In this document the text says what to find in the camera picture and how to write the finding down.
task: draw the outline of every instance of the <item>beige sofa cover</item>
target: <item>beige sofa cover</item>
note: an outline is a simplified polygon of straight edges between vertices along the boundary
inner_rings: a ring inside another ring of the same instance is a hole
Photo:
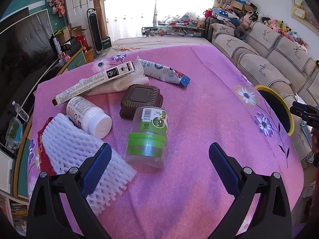
[[[272,88],[289,107],[295,101],[295,93],[307,104],[319,104],[319,67],[294,42],[260,22],[250,25],[247,30],[247,43],[235,38],[233,31],[226,26],[228,34],[223,26],[212,24],[212,44],[226,55],[253,85],[261,84]],[[303,167],[306,168],[313,155],[300,129],[302,119],[297,116],[293,118],[295,130],[291,140]]]

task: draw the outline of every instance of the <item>metal screw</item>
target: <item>metal screw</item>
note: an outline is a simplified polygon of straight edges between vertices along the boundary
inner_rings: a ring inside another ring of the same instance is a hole
[[[41,173],[40,173],[40,177],[41,177],[41,178],[44,178],[45,176],[47,176],[47,172],[41,172]]]
[[[279,179],[280,178],[280,174],[278,172],[274,172],[274,177]]]
[[[69,172],[72,174],[75,174],[78,171],[78,169],[76,167],[72,167]]]
[[[253,170],[250,169],[249,167],[244,168],[244,173],[251,174],[252,172],[253,172]]]

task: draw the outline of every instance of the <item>refrigerator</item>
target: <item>refrigerator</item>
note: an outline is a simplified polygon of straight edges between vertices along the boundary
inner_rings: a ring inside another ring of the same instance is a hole
[[[69,23],[72,24],[72,27],[81,25],[86,29],[84,33],[87,44],[94,47],[87,20],[87,10],[94,8],[93,0],[65,0],[65,6]]]

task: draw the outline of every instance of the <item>blue gripper pad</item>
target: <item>blue gripper pad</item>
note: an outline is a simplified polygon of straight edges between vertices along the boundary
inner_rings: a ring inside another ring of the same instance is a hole
[[[98,185],[107,165],[109,164],[112,157],[112,148],[107,144],[95,158],[87,173],[82,179],[82,190],[81,194],[86,199],[87,195],[94,192],[96,186]]]
[[[240,180],[236,172],[227,160],[227,155],[222,152],[215,143],[209,147],[209,159],[215,167],[228,194],[235,198],[240,194]]]

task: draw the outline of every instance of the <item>brown plastic container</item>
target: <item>brown plastic container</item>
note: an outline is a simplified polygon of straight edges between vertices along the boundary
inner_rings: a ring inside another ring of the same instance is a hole
[[[162,107],[163,96],[160,94],[160,89],[156,86],[147,84],[131,85],[122,101],[120,116],[124,119],[132,120],[135,111],[139,107]]]

